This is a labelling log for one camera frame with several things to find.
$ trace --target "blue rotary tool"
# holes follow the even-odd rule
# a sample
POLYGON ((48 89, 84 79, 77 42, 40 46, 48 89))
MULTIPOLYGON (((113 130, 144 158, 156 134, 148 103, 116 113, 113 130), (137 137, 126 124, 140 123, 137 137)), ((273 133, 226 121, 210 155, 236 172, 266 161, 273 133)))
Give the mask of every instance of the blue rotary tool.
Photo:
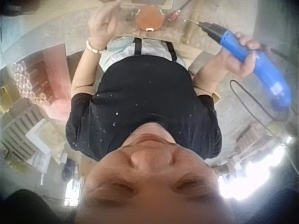
MULTIPOLYGON (((227 49, 233 56, 244 62, 251 50, 242 46, 236 36, 228 29, 208 22, 196 22, 213 40, 227 49)), ((256 68, 254 73, 262 82, 267 94, 272 100, 276 111, 287 110, 291 104, 291 89, 285 81, 283 73, 260 50, 257 50, 256 68)))

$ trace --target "cable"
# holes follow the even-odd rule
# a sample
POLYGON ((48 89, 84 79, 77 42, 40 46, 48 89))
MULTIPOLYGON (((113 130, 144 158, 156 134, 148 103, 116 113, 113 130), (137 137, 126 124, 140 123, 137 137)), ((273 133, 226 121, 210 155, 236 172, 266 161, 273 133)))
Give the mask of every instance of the cable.
POLYGON ((269 116, 271 117, 273 120, 276 120, 268 111, 266 111, 266 109, 257 101, 257 99, 255 99, 240 83, 238 83, 235 80, 231 80, 229 82, 230 88, 232 89, 233 93, 235 94, 235 96, 239 99, 239 101, 241 102, 241 104, 245 107, 245 109, 248 111, 248 113, 255 119, 257 120, 257 122, 259 122, 266 130, 268 130, 275 139, 277 139, 279 142, 281 142, 283 144, 283 141, 276 136, 276 134, 274 134, 266 125, 264 125, 251 111, 250 109, 248 109, 248 107, 245 105, 245 103, 243 102, 243 100, 239 97, 239 95, 235 92, 232 83, 236 83, 238 84, 238 86, 240 86, 260 107, 261 109, 269 116))

